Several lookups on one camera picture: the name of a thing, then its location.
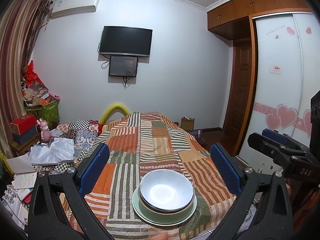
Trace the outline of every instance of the television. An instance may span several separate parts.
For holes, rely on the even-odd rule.
[[[104,26],[100,54],[150,56],[152,30]]]
[[[109,76],[113,77],[136,77],[138,58],[128,56],[111,56]]]

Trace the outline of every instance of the striped curtain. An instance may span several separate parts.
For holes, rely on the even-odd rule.
[[[8,145],[10,122],[26,113],[21,80],[51,0],[14,0],[0,20],[0,149],[15,157]]]

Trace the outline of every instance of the pink toy figure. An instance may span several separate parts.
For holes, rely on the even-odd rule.
[[[50,132],[49,132],[49,127],[46,120],[42,120],[40,118],[39,120],[37,120],[37,123],[40,126],[40,130],[41,130],[41,140],[43,142],[50,141]]]

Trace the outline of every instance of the red plastic bag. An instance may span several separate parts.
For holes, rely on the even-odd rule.
[[[40,84],[44,85],[38,75],[33,71],[33,60],[31,60],[30,64],[27,66],[26,74],[24,75],[26,80],[27,86],[30,87],[32,83],[35,81],[39,82]]]

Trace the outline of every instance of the stacked dishes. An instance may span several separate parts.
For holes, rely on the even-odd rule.
[[[147,173],[133,192],[137,215],[155,226],[175,226],[187,221],[196,210],[197,198],[190,181],[171,170]]]

